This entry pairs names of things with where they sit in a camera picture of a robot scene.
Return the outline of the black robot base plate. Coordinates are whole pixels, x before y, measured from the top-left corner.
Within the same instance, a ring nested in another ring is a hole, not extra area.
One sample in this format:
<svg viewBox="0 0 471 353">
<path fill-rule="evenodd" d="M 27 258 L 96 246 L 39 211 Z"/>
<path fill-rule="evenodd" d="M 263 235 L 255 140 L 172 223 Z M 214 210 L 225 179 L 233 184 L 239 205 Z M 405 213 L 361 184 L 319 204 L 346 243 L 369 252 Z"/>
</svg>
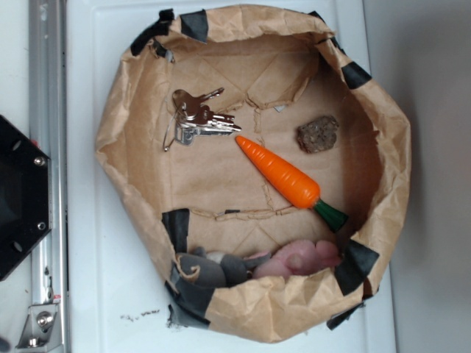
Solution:
<svg viewBox="0 0 471 353">
<path fill-rule="evenodd" d="M 49 157 L 1 117 L 1 280 L 50 232 Z"/>
</svg>

